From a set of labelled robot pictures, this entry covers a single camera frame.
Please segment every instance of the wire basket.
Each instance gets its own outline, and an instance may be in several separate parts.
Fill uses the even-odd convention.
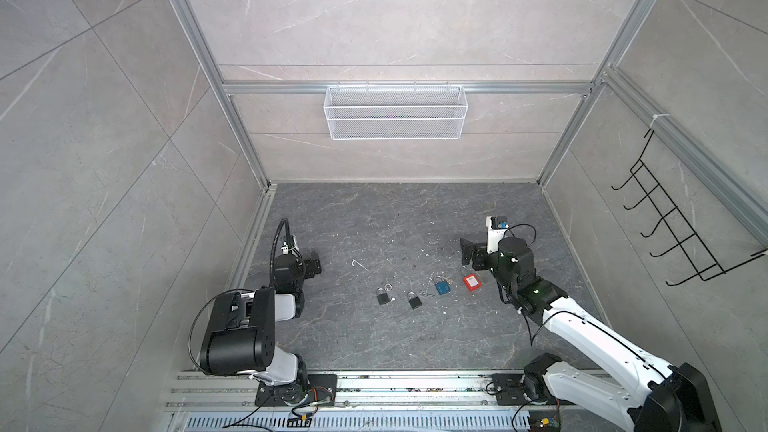
[[[458,139],[467,115],[461,86],[331,86],[322,107],[331,139]]]

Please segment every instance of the marble-patterned floor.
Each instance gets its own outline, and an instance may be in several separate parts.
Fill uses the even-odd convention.
[[[276,334],[309,368],[521,368],[544,351],[593,367],[548,331],[530,347],[490,272],[478,272],[480,289],[466,289],[458,240],[483,240],[488,215],[535,226],[538,273],[597,315],[541,190],[527,183],[280,184],[246,284],[266,283],[274,230],[288,217],[300,249],[320,254],[322,274],[305,282],[302,316],[279,322]],[[518,235],[530,241],[525,229]],[[411,309],[408,292],[436,294],[437,275],[452,291],[421,296],[424,305]],[[385,284],[395,300],[379,306]]]

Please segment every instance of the black hook rack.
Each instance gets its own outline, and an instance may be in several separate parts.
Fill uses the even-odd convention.
[[[715,278],[715,277],[718,277],[718,276],[720,276],[720,275],[722,275],[722,274],[728,273],[728,272],[730,272],[730,271],[734,270],[735,268],[741,267],[741,266],[742,266],[742,265],[744,265],[744,264],[749,264],[749,263],[750,263],[750,262],[752,262],[753,260],[757,260],[758,258],[760,258],[760,257],[763,257],[764,253],[765,253],[765,252],[768,252],[768,248],[764,248],[763,250],[761,250],[761,251],[759,251],[759,252],[755,252],[754,254],[750,255],[750,258],[748,258],[747,260],[745,260],[744,262],[742,262],[742,263],[740,263],[740,264],[736,264],[735,266],[733,266],[733,267],[731,267],[731,268],[724,268],[724,267],[723,267],[723,266],[720,264],[720,262],[719,262],[719,261],[717,260],[717,258],[714,256],[714,254],[712,253],[712,251],[710,250],[710,248],[709,248],[709,247],[707,247],[707,245],[706,245],[706,243],[704,242],[704,240],[701,238],[701,236],[699,236],[698,232],[696,232],[696,229],[694,228],[694,226],[692,226],[692,225],[690,224],[690,222],[688,222],[688,218],[685,216],[685,214],[683,214],[683,211],[682,211],[682,210],[680,210],[680,208],[677,206],[677,204],[675,203],[675,201],[674,201],[674,200],[672,200],[672,197],[670,197],[670,195],[667,193],[667,190],[666,190],[666,189],[664,189],[664,187],[661,185],[661,183],[660,183],[660,182],[659,182],[659,181],[656,179],[656,176],[654,175],[654,173],[653,173],[653,172],[651,172],[651,171],[650,171],[650,169],[648,168],[648,166],[645,164],[645,162],[643,162],[643,154],[645,154],[645,150],[648,148],[648,144],[650,143],[650,140],[653,138],[653,136],[654,136],[654,131],[653,131],[653,130],[651,130],[651,129],[648,129],[648,132],[646,132],[646,133],[645,133],[645,135],[643,136],[643,138],[647,137],[647,138],[648,138],[648,140],[647,140],[647,141],[646,141],[646,143],[645,143],[645,147],[643,147],[643,151],[642,151],[642,152],[640,152],[640,157],[638,158],[638,160],[637,160],[637,161],[636,161],[636,162],[635,162],[635,163],[632,165],[632,167],[630,167],[630,168],[629,168],[629,170],[630,170],[630,172],[631,172],[631,174],[630,174],[629,178],[628,178],[628,179],[627,179],[627,180],[626,180],[626,181],[625,181],[623,184],[621,184],[621,186],[620,186],[620,187],[613,187],[613,186],[611,186],[611,188],[612,188],[613,190],[621,190],[622,188],[624,188],[624,186],[626,186],[626,185],[629,183],[629,181],[630,181],[630,180],[634,179],[634,180],[635,180],[635,181],[638,183],[638,185],[640,186],[640,188],[643,190],[643,193],[644,193],[644,195],[643,195],[643,197],[642,197],[642,198],[641,198],[641,199],[638,201],[638,203],[636,203],[634,206],[631,206],[631,207],[627,207],[627,206],[624,206],[624,208],[625,208],[626,210],[632,210],[633,208],[635,208],[635,207],[637,207],[638,205],[640,205],[640,204],[641,204],[641,203],[642,203],[642,202],[643,202],[643,201],[644,201],[644,200],[647,198],[647,199],[650,201],[651,205],[653,205],[653,207],[656,209],[656,212],[659,214],[659,217],[660,217],[660,218],[659,218],[659,221],[658,221],[658,222],[656,222],[656,226],[654,226],[654,229],[653,229],[652,231],[650,231],[650,234],[648,234],[648,235],[645,235],[645,234],[643,234],[643,233],[641,232],[641,233],[640,233],[640,235],[642,235],[643,237],[646,237],[646,238],[647,238],[647,237],[650,237],[651,235],[653,235],[653,234],[654,234],[654,233],[657,231],[658,227],[659,227],[659,226],[660,226],[660,225],[663,223],[663,224],[665,224],[665,225],[667,226],[667,229],[669,229],[669,231],[670,231],[670,234],[672,234],[672,237],[674,237],[674,239],[675,239],[675,241],[676,241],[676,244],[675,244],[675,245],[673,245],[672,247],[669,247],[667,250],[665,250],[665,251],[664,251],[664,252],[662,252],[661,254],[653,254],[653,253],[651,253],[651,254],[650,254],[650,256],[651,256],[651,257],[661,257],[662,255],[665,255],[665,254],[667,254],[667,253],[669,253],[669,252],[672,252],[672,251],[673,251],[673,250],[675,250],[676,248],[680,247],[680,250],[682,250],[682,251],[683,251],[683,254],[685,254],[685,257],[688,259],[688,263],[689,263],[689,264],[690,264],[690,266],[691,266],[691,267],[693,267],[693,268],[694,268],[694,270],[696,271],[696,273],[692,274],[692,275],[691,275],[691,276],[689,276],[688,278],[685,278],[685,279],[683,279],[683,280],[681,280],[681,281],[679,281],[679,282],[676,282],[676,283],[669,283],[669,281],[666,281],[667,285],[669,285],[670,287],[674,287],[675,285],[680,285],[680,284],[686,283],[686,282],[688,282],[689,280],[691,280],[691,279],[692,279],[692,278],[694,278],[694,277],[698,277],[698,278],[700,278],[702,281],[705,281],[705,282],[706,282],[706,281],[712,280],[713,278]],[[638,177],[637,177],[637,175],[638,175],[638,172],[639,172],[640,170],[643,170],[643,169],[645,169],[645,171],[646,171],[646,172],[648,172],[648,174],[649,174],[649,175],[650,175],[650,177],[651,177],[651,178],[654,180],[654,182],[656,182],[656,185],[655,185],[655,186],[654,186],[654,187],[653,187],[651,190],[646,190],[646,188],[643,186],[642,182],[640,182],[640,180],[639,180],[639,179],[638,179]],[[664,194],[667,196],[667,199],[670,201],[670,203],[671,203],[671,204],[672,204],[672,206],[673,206],[673,207],[672,207],[672,209],[671,209],[671,210],[669,210],[669,211],[668,211],[668,212],[666,212],[666,213],[662,213],[662,212],[661,212],[661,210],[660,210],[660,209],[659,209],[659,207],[658,207],[658,204],[657,204],[656,202],[654,202],[654,198],[650,196],[650,194],[651,194],[651,193],[652,193],[654,190],[656,190],[657,188],[658,188],[658,189],[660,189],[660,190],[661,190],[661,191],[662,191],[662,192],[663,192],[663,193],[664,193]],[[686,225],[688,226],[688,228],[690,228],[690,230],[692,231],[692,233],[691,233],[690,235],[686,236],[685,238],[678,238],[678,237],[677,237],[677,234],[675,234],[675,233],[674,233],[674,230],[672,230],[672,227],[671,227],[671,226],[670,226],[670,224],[667,222],[667,217],[669,217],[669,215],[670,215],[672,212],[675,212],[675,211],[677,211],[677,212],[680,214],[680,216],[683,218],[683,220],[685,221],[685,223],[686,223]],[[688,255],[688,251],[686,251],[686,250],[685,250],[685,247],[683,247],[683,244],[684,244],[686,241],[688,241],[688,240],[690,240],[690,239],[692,239],[692,238],[696,238],[696,239],[698,239],[698,241],[701,243],[701,245],[703,245],[703,246],[704,246],[704,249],[706,250],[706,253],[708,253],[708,254],[710,255],[710,257],[712,257],[712,260],[714,261],[714,264],[712,264],[712,265],[710,265],[709,267],[707,267],[707,268],[704,268],[704,269],[702,269],[702,270],[699,270],[699,269],[698,269],[698,267],[696,266],[696,264],[694,264],[694,261],[693,261],[693,259],[692,259],[692,258],[691,258],[691,257]],[[716,274],[714,274],[714,275],[711,275],[711,276],[709,276],[709,277],[705,277],[705,276],[703,276],[703,275],[702,275],[702,274],[703,274],[703,273],[705,273],[706,271],[708,271],[708,270],[710,270],[710,269],[712,269],[712,268],[715,268],[715,267],[717,267],[717,268],[719,268],[719,269],[720,269],[720,271],[719,271],[718,273],[716,273]]]

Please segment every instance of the padlock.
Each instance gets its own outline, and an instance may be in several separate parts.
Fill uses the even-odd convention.
[[[448,281],[440,277],[439,275],[435,276],[435,288],[437,289],[437,293],[440,295],[444,295],[451,291],[451,286],[448,285]]]
[[[418,298],[415,292],[408,293],[408,303],[411,305],[411,308],[419,308],[423,305],[422,300]]]
[[[379,305],[384,305],[389,303],[389,294],[383,288],[379,287],[376,290],[376,298],[379,299]]]

